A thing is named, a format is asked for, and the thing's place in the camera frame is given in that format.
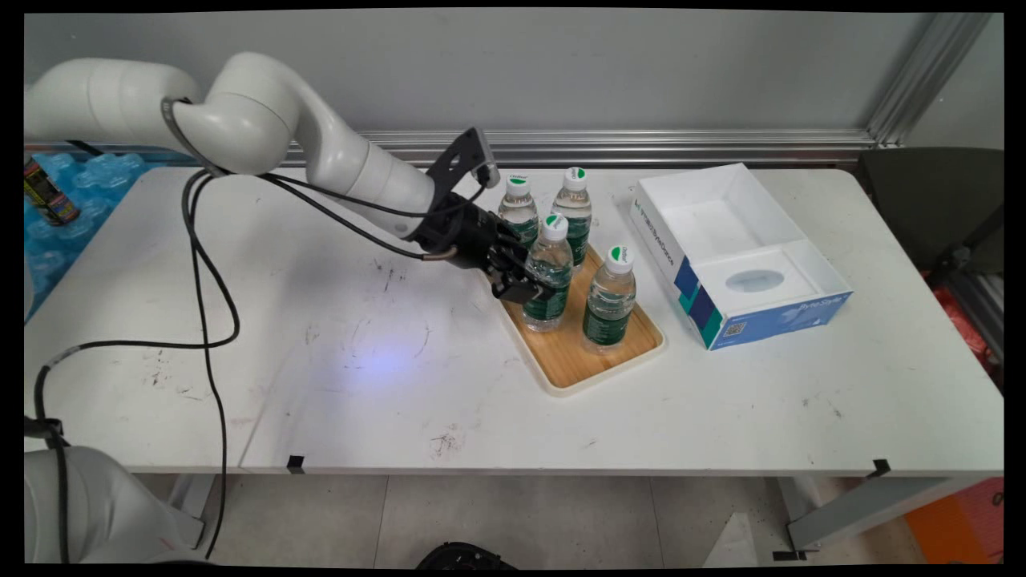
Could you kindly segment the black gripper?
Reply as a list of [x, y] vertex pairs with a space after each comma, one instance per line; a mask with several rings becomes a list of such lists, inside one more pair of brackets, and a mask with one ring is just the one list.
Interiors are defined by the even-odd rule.
[[455, 192], [437, 194], [431, 215], [415, 229], [413, 242], [428, 253], [457, 249], [447, 262], [462, 269], [491, 271], [495, 299], [514, 304], [549, 301], [557, 287], [525, 271], [525, 248], [518, 233], [492, 211], [484, 211]]

